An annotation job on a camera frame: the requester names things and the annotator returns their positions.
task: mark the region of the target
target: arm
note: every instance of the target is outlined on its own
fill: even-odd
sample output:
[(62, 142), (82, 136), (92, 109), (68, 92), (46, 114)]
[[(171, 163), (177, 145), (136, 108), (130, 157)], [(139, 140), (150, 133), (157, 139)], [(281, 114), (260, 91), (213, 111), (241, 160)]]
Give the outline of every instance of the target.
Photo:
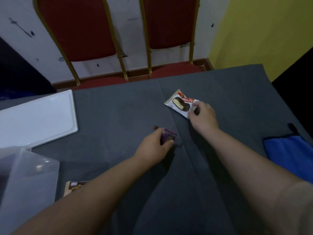
[(243, 195), (263, 221), (273, 228), (274, 207), (286, 189), (302, 179), (262, 157), (218, 127), (209, 104), (196, 102), (200, 114), (189, 114), (190, 121), (217, 152)]
[(144, 138), (133, 157), (112, 167), (27, 221), (12, 235), (94, 234), (107, 222), (131, 185), (160, 162), (174, 141), (162, 146), (162, 128)]

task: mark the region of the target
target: blue cloth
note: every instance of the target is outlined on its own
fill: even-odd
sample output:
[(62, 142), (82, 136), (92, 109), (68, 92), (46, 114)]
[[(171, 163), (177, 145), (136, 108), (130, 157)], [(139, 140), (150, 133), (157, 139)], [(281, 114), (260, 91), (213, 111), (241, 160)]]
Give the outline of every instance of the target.
[(272, 162), (313, 183), (313, 147), (301, 136), (265, 139), (264, 147)]

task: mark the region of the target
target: forearm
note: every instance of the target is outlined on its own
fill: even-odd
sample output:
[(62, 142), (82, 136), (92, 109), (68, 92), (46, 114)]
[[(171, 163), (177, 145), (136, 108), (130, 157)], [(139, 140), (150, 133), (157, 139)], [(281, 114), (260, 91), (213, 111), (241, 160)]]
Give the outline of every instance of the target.
[(22, 225), (17, 234), (94, 234), (150, 166), (132, 157), (58, 200)]
[(272, 212), (277, 198), (301, 179), (221, 130), (207, 132), (204, 137), (215, 149), (245, 198), (272, 226)]

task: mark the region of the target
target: red chair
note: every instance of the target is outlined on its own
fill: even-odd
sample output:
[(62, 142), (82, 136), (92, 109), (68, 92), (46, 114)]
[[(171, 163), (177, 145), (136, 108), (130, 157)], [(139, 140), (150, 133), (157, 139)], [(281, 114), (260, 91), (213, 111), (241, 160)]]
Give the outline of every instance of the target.
[[(127, 73), (106, 0), (33, 0), (41, 22), (72, 72), (76, 89), (126, 83)], [(117, 53), (124, 78), (80, 79), (71, 62), (99, 59)]]
[[(194, 38), (200, 0), (139, 0), (151, 78), (201, 72), (193, 65)], [(150, 49), (190, 43), (189, 63), (174, 63), (152, 72)]]

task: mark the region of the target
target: table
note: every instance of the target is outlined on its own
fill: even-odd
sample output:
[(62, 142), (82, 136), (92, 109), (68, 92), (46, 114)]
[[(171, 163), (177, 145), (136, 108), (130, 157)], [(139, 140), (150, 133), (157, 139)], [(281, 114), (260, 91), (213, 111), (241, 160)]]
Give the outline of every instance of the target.
[[(272, 87), (260, 64), (73, 92), (79, 131), (33, 152), (59, 160), (59, 188), (91, 180), (131, 157), (153, 126), (178, 132), (170, 167), (159, 164), (127, 192), (105, 234), (235, 234), (262, 230), (214, 150), (190, 122), (163, 103), (177, 90), (209, 102), (220, 128), (266, 157), (262, 139), (308, 133)], [(0, 102), (0, 110), (43, 96)]]

